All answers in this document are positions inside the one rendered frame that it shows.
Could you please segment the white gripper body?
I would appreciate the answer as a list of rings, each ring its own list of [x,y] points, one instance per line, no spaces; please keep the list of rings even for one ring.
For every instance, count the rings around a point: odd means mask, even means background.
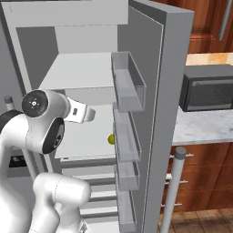
[[[84,113],[83,113],[83,122],[91,122],[94,120],[96,115],[96,111],[95,109],[91,108],[90,106],[86,106],[84,109]]]

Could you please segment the white fridge shelf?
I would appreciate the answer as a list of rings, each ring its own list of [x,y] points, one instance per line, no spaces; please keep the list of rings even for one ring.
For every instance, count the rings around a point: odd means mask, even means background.
[[[41,89],[113,87],[110,53],[60,54]]]
[[[107,141],[113,133],[113,107],[92,106],[93,121],[83,124],[65,122],[64,138],[56,150],[56,158],[114,155],[115,147]]]

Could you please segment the clear fridge door bin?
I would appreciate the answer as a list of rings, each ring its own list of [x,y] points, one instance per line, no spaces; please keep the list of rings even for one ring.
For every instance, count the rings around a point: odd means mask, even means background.
[[[137,162],[118,163],[116,172],[120,191],[139,190],[140,174]]]
[[[137,230],[137,218],[130,191],[117,192],[118,223],[120,233],[133,233]]]
[[[144,111],[147,85],[131,54],[128,51],[112,53],[111,69],[119,111]]]
[[[116,153],[121,163],[137,162],[141,159],[140,146],[135,122],[130,112],[120,113],[117,104],[113,104]]]

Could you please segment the grey fridge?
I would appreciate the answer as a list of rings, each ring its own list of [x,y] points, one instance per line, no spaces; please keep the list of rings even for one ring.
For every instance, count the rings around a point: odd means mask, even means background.
[[[56,22],[58,49],[65,54],[110,53],[117,49],[117,24],[127,22],[127,3],[122,0],[75,2],[67,7],[59,2],[56,8],[66,9],[68,22]]]

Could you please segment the grey fridge door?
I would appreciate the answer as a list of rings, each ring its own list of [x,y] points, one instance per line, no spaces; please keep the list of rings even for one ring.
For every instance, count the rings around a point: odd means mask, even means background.
[[[118,49],[131,54],[147,86],[145,110],[132,114],[142,148],[133,193],[137,233],[157,233],[193,16],[171,5],[128,0],[128,24],[118,28]]]

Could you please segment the black microwave oven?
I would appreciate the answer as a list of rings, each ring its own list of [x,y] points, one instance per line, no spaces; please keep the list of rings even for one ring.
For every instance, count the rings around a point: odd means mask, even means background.
[[[233,109],[233,66],[186,66],[179,106],[184,112]]]

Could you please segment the brown wooden base cupboards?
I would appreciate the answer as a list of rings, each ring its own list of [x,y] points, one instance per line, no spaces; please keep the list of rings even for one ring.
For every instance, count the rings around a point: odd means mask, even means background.
[[[185,146],[175,212],[233,208],[233,143]]]

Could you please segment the brown wooden wall cupboards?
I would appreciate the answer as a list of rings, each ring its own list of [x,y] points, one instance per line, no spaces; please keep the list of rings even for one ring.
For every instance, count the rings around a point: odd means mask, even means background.
[[[222,39],[219,39],[229,0],[151,0],[195,12],[190,54],[233,52],[233,4]]]

